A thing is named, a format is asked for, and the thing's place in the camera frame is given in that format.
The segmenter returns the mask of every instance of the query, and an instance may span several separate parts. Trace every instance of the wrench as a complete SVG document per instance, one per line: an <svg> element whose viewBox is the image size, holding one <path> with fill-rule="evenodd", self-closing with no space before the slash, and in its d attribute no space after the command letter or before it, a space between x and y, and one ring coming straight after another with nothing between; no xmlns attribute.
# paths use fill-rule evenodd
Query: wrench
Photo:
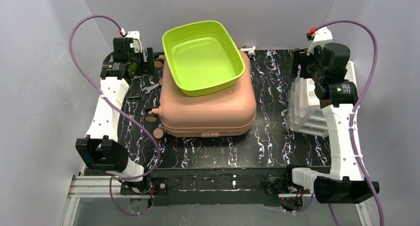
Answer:
<svg viewBox="0 0 420 226"><path fill-rule="evenodd" d="M133 78L131 78L131 80L140 79L140 78L145 77L145 76L147 76L147 74L143 74L141 76L134 76Z"/></svg>
<svg viewBox="0 0 420 226"><path fill-rule="evenodd" d="M145 94L147 95L148 93L150 93L150 91L152 91L154 88L156 88L158 86L160 86L160 84L159 83L156 83L155 85L152 85L152 86L148 86L148 87L143 88L142 91L146 91Z"/></svg>

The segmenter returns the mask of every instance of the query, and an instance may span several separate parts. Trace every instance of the wire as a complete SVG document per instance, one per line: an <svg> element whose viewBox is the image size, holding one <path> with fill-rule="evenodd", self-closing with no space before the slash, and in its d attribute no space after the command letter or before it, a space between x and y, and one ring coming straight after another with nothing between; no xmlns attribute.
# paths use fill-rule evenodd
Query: wire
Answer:
<svg viewBox="0 0 420 226"><path fill-rule="evenodd" d="M140 194L147 194L147 193L149 193L150 192L150 190L153 188L153 185L152 185L152 183L150 182L150 187L149 187L149 189L146 191L146 192L140 192Z"/></svg>
<svg viewBox="0 0 420 226"><path fill-rule="evenodd" d="M314 199L314 194L311 195L311 199L309 200L309 202L303 208L301 208L300 210L286 211L286 212L289 212L289 213L300 213L300 212L306 210L309 207L309 205L311 205L313 199Z"/></svg>
<svg viewBox="0 0 420 226"><path fill-rule="evenodd" d="M133 56L132 56L130 59L131 59L131 60L133 60L133 61L137 61L137 62L139 62L139 61L140 61L140 60L136 59L136 58L135 58L135 57L133 57Z"/></svg>
<svg viewBox="0 0 420 226"><path fill-rule="evenodd" d="M373 42L373 62L372 62L372 68L370 69L369 77L367 78L368 80L366 81L366 86L365 86L365 88L363 88L362 93L360 94L359 99L357 100L356 104L353 107L352 112L353 113L356 113L356 111L357 111L358 107L360 106L360 103L362 102L363 98L365 97L365 94L368 91L368 88L370 86L370 83L372 82L372 79L373 79L373 74L375 72L376 61L377 61L377 57L378 57L378 44L376 42L376 37L373 34L373 32L367 26L365 26L364 24L359 23L357 21L352 21L352 20L338 20L338 21L328 22L328 23L325 23L325 24L319 26L316 30L318 30L320 28L323 28L323 27L326 27L326 26L331 25L331 24L336 24L336 23L351 23L351 24L355 24L355 25L358 25L358 26L362 27L364 30L367 31L367 33L369 33L370 37L372 38L372 42ZM379 225L380 226L384 226L384 224L385 224L385 222L384 222L384 215L383 215L383 209L382 209L382 205L381 205L379 196L376 193L376 190L375 190L375 187L372 184L371 178L369 177L369 174L367 172L368 170L366 170L365 165L362 162L362 159L360 157L358 157L359 156L359 152L358 152L357 147L356 147L356 141L355 141L355 137L354 137L354 130L352 129L353 123L354 123L354 118L355 118L355 114L351 114L350 115L350 121L349 121L349 127L350 127L350 131L349 132L350 132L350 141L352 143L353 153L354 153L355 156L357 156L356 157L356 161L357 161L360 169L362 170L363 175L365 175L365 179L367 181L367 184L369 185L369 188L370 188L370 190L372 191L372 194L373 194L373 198L375 199L376 205L378 206L379 221L380 221ZM334 215L334 212L332 211L332 207L330 207L330 211L331 211L332 216L334 217L335 215Z"/></svg>
<svg viewBox="0 0 420 226"><path fill-rule="evenodd" d="M328 207L329 207L329 211L331 212L332 219L334 220L335 225L341 226L340 222L337 219L337 216L334 213L334 210L332 209L332 205L331 204L328 204Z"/></svg>
<svg viewBox="0 0 420 226"><path fill-rule="evenodd" d="M134 180L134 179L138 179L138 178L141 178L141 177L144 177L144 176L147 176L147 175L149 175L159 164L160 164L160 148L159 148L159 144L158 144L158 142L153 138L153 136L141 125L141 124L139 124L136 120L134 120L132 117L130 117L128 114L126 114L126 113L124 113L123 111L121 111L118 107L116 107L105 95L104 95L104 93L101 91L101 88L100 88L100 86L98 86L88 75L87 75L87 73L80 67L80 65L79 65L79 63L77 62L77 60L76 60L76 57L75 57L75 55L74 55L74 50L73 50L73 38L74 38L74 34L76 33L76 30L80 27L80 25L82 25L84 22L86 22L86 21L88 21L88 20L90 20L90 19L94 19L94 18L104 18L104 19L107 19L107 20L110 20L112 23L114 23L117 27L118 27L118 29L119 29L119 31L120 31L120 34L123 34L123 32L122 32L122 28L121 28L121 26L119 26L119 24L115 21L115 20L113 20L112 18L110 18L110 17L108 17L108 16L105 16L105 15L91 15L91 16L88 16L88 17L86 17L86 18L84 18L84 19L82 19L82 20L80 20L77 24L76 24L76 26L74 26L74 28L73 28L73 30L71 31L71 33L70 33L70 37L69 37L69 39L68 39L68 49L69 49L69 51L70 51L70 56L71 56L71 59L73 60L73 62L74 62L74 64L76 65L76 68L80 71L80 73L86 78L86 80L89 82L89 83L91 83L91 85L97 90L97 92L99 93L99 95L100 96L102 96L102 98L108 103L108 105L110 105L114 110L116 110L118 113L120 113L122 116L124 116L126 119L128 119L131 123L133 123L135 126L137 126L137 127L139 127L149 138L150 138L150 140L152 141L152 143L153 143L153 145L154 145L154 147L155 147L155 151L156 151L156 154L157 154L157 157L156 157L156 160L155 160L155 164L153 164L153 166L147 171L147 172L145 172L144 174L141 174L141 175L137 175L137 176L132 176L132 177L126 177L126 178L120 178L120 177L116 177L116 176L111 176L111 178L109 179L109 194L110 194L110 197L111 197L111 200L112 200L112 202L113 202L113 204L116 206L116 208L120 211L120 212L122 212L122 213L124 213L124 214L126 214L126 215L131 215L131 216L136 216L136 215L139 215L139 214L142 214L142 213L145 213L145 212L147 212L147 210L149 210L150 208L148 208L148 209L146 209L145 211L142 211L142 212L140 212L140 213L129 213L129 212L126 212L126 211L124 211L123 209L121 209L118 205L117 205L117 203L116 203L116 201L114 200L114 197L113 197L113 195L112 195L112 180L113 179L116 179L116 180L118 180L118 179L120 179L120 180L122 180L122 181L125 181L125 180Z"/></svg>
<svg viewBox="0 0 420 226"><path fill-rule="evenodd" d="M155 185L153 185L152 192L150 193L150 195L153 195L154 191L155 191Z"/></svg>
<svg viewBox="0 0 420 226"><path fill-rule="evenodd" d="M309 200L309 202L307 203L307 205L305 205L303 208L301 208L300 210L297 210L297 211L285 211L285 210L279 210L279 209L272 208L272 207L267 207L267 206L261 206L261 207L266 208L266 209L269 209L269 210L279 211L279 212L288 212L288 213L291 213L291 214L293 214L293 213L300 213L300 212L306 210L309 207L309 205L311 205L313 199L314 199L314 194L311 195L311 199Z"/></svg>
<svg viewBox="0 0 420 226"><path fill-rule="evenodd" d="M296 196L294 198L292 198L293 200L296 200L298 198L299 192L301 192L301 189L298 189L298 192L296 192Z"/></svg>
<svg viewBox="0 0 420 226"><path fill-rule="evenodd" d="M298 199L301 199L302 197L303 197L303 194L305 193L305 189L304 188L302 188L302 194L301 194L301 196L299 196L299 198Z"/></svg>

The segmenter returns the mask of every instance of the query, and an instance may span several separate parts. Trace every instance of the white plastic bracket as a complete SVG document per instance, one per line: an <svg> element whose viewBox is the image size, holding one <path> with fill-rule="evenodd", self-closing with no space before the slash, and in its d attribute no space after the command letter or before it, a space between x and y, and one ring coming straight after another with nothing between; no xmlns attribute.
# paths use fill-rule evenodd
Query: white plastic bracket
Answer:
<svg viewBox="0 0 420 226"><path fill-rule="evenodd" d="M332 34L327 27L320 28L314 34L314 40L312 40L311 45L309 46L308 50L306 51L307 55L314 54L314 48L316 46L321 46L324 48L324 45L327 43L331 43L332 41Z"/></svg>
<svg viewBox="0 0 420 226"><path fill-rule="evenodd" d="M127 167L122 172L117 171L107 171L107 173L119 176L120 178L133 177L137 175L142 175L144 173L144 167L142 165L136 164L133 160L128 157ZM129 180L130 182L142 181L143 177Z"/></svg>
<svg viewBox="0 0 420 226"><path fill-rule="evenodd" d="M252 46L252 48L241 48L241 51L247 53L249 57L255 57L255 46Z"/></svg>
<svg viewBox="0 0 420 226"><path fill-rule="evenodd" d="M139 31L128 31L126 38L133 38L133 42L130 43L130 47L134 49L135 53L143 52L142 41L140 39Z"/></svg>
<svg viewBox="0 0 420 226"><path fill-rule="evenodd" d="M361 157L359 134L357 128L353 128L358 155L355 156L350 142L349 113L352 112L352 104L340 104L335 108L329 105L322 109L328 126L328 135L331 146L331 171L330 177L335 180L343 180L348 176L350 180L365 180L365 177L357 164L356 158Z"/></svg>
<svg viewBox="0 0 420 226"><path fill-rule="evenodd" d="M128 83L124 79L118 80L117 77L107 77L101 80L101 91L103 94L98 98L95 115L86 135L95 139L102 139L104 135L107 135L109 139L118 142L117 131L120 113L108 105L104 96L121 109L128 91Z"/></svg>
<svg viewBox="0 0 420 226"><path fill-rule="evenodd" d="M328 174L322 174L310 168L293 168L292 169L293 183L303 186L306 190L309 190L311 194L314 193L314 182L318 176L325 176L329 178Z"/></svg>

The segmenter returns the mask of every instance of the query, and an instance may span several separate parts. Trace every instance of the stacked white plastic trays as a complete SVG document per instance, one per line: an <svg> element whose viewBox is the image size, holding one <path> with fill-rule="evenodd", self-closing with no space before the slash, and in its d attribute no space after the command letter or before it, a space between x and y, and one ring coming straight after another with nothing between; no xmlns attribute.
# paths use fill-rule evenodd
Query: stacked white plastic trays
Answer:
<svg viewBox="0 0 420 226"><path fill-rule="evenodd" d="M346 66L346 79L356 86L353 62ZM312 79L297 77L288 94L289 113L286 117L287 127L295 132L301 132L321 137L328 136L327 123L316 97L315 85Z"/></svg>

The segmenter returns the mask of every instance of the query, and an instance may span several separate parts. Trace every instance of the metal frame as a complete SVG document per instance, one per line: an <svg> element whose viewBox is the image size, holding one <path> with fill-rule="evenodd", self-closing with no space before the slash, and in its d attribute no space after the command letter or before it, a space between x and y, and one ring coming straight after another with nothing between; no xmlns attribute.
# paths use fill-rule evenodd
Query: metal frame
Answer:
<svg viewBox="0 0 420 226"><path fill-rule="evenodd" d="M149 195L120 195L121 183L112 182L115 198L149 198ZM295 194L279 194L278 197L295 197ZM73 226L80 198L109 198L109 176L74 176L67 196L67 206L61 226ZM366 204L355 204L362 226L373 226Z"/></svg>

